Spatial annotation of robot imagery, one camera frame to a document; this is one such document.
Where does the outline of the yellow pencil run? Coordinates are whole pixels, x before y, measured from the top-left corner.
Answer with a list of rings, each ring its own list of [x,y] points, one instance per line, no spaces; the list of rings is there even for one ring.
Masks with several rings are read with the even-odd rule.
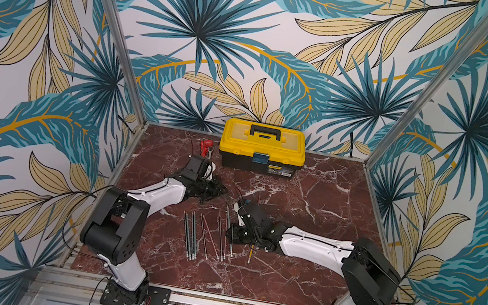
[[[253,257],[253,249],[249,248],[248,258],[246,259],[246,264],[250,264],[251,258]]]

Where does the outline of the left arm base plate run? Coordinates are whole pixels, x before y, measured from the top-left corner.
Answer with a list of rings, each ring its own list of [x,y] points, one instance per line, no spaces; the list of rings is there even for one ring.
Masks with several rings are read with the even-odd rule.
[[[146,285],[142,285],[136,291],[129,291],[110,280],[99,303],[101,305],[168,305],[171,295],[170,289]]]

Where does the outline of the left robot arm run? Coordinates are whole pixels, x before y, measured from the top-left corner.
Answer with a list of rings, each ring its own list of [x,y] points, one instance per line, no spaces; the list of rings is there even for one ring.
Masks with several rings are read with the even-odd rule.
[[[137,258],[148,217],[191,198],[200,203],[227,193],[219,177],[190,179],[172,175],[134,190],[110,188],[98,200],[80,234],[80,242],[104,261],[124,290],[140,291],[147,272]]]

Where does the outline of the teal pencil group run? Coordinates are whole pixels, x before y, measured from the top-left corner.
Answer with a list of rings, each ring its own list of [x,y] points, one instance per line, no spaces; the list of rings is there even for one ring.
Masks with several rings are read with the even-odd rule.
[[[229,242],[229,248],[230,248],[230,250],[229,250],[229,258],[232,258],[232,256],[234,255],[233,254],[233,246],[232,246],[233,245],[233,236],[234,236],[233,235],[233,229],[232,229],[232,227],[233,227],[232,226],[232,217],[231,217],[230,207],[229,206],[227,206],[226,210],[227,210],[226,211],[226,214],[227,214],[226,215],[226,218],[227,218],[226,221],[228,223],[227,224],[227,233],[229,234],[228,242]]]

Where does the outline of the green pencil with eraser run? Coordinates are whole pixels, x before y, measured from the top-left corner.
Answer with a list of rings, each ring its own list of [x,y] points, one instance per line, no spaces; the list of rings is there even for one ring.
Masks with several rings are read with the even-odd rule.
[[[198,245],[199,244],[199,242],[198,242],[199,236],[197,234],[197,231],[198,231],[198,223],[197,223],[197,221],[194,222],[193,230],[194,230],[194,232],[193,232],[193,240],[194,240],[193,241],[193,247],[194,247],[193,261],[195,261],[198,258],[198,253],[199,253],[199,250],[198,250],[199,249],[199,245]]]

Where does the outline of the yellow black toolbox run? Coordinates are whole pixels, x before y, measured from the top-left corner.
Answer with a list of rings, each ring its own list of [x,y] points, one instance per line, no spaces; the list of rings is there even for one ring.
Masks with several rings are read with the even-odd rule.
[[[290,179],[305,165],[301,131],[242,119],[226,121],[219,144],[222,166]]]

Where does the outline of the red capped pencil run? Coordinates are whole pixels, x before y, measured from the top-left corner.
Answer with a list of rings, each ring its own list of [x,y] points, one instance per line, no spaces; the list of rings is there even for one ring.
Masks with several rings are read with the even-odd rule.
[[[212,231],[209,228],[209,225],[208,225],[208,223],[206,221],[206,217],[203,217],[203,219],[204,219],[203,222],[204,222],[204,225],[205,225],[205,230],[206,230],[206,232],[207,232],[207,234],[209,236],[209,239],[210,239],[211,247],[214,250],[215,259],[218,261],[219,260],[219,252],[218,252],[218,249],[217,249],[215,243],[213,242],[213,236],[212,236],[212,233],[211,233]]]

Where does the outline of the dark blue printed pencil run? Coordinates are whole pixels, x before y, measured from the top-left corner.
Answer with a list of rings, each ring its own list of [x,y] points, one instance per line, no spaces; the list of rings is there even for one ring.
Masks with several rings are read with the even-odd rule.
[[[191,255],[191,259],[193,261],[195,261],[197,259],[197,255],[198,255],[198,243],[197,243],[197,240],[198,240],[198,236],[197,236],[197,214],[194,212],[192,214],[192,228],[191,228],[191,231],[192,231],[192,234],[191,234],[191,251],[190,252],[190,255]]]

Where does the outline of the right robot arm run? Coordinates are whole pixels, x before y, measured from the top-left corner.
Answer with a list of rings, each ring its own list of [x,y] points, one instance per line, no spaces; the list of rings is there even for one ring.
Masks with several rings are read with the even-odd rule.
[[[240,199],[234,210],[238,221],[226,231],[231,243],[304,259],[344,278],[347,292],[332,305],[391,305],[401,278],[372,240],[350,242],[314,235],[270,218],[251,200]]]

